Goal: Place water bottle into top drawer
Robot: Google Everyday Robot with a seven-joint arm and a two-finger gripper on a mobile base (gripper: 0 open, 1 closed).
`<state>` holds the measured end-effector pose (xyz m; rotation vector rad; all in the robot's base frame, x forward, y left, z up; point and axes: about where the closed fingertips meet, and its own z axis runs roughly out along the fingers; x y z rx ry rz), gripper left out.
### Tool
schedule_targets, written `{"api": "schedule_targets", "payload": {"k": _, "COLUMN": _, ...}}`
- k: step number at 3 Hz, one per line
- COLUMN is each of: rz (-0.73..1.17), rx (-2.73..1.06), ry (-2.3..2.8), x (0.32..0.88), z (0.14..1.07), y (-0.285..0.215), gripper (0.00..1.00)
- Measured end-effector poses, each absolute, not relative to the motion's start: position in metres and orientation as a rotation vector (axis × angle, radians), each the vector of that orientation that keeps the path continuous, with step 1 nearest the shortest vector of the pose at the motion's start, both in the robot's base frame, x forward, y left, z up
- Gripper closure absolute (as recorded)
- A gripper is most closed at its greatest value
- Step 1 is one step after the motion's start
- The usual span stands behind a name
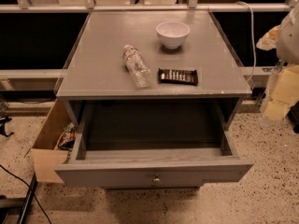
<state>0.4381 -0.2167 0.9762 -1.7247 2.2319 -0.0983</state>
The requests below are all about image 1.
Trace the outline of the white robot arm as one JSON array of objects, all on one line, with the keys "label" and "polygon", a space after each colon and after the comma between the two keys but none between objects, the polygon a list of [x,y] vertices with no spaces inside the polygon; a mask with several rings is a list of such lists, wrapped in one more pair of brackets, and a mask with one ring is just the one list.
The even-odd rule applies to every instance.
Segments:
[{"label": "white robot arm", "polygon": [[299,102],[299,5],[280,25],[269,30],[256,44],[258,49],[275,49],[279,60],[269,76],[260,111],[261,124],[282,121]]}]

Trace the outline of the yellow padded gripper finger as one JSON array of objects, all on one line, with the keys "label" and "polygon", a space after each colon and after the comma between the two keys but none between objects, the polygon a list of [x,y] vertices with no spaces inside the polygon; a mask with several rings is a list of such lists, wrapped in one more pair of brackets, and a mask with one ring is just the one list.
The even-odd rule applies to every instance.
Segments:
[{"label": "yellow padded gripper finger", "polygon": [[275,71],[268,78],[265,98],[260,111],[260,123],[273,126],[284,120],[291,108],[299,102],[299,65],[291,64]]},{"label": "yellow padded gripper finger", "polygon": [[262,38],[256,44],[256,47],[261,50],[270,50],[274,49],[277,45],[277,38],[278,38],[278,29],[279,26],[275,26],[270,29],[266,34],[263,35]]}]

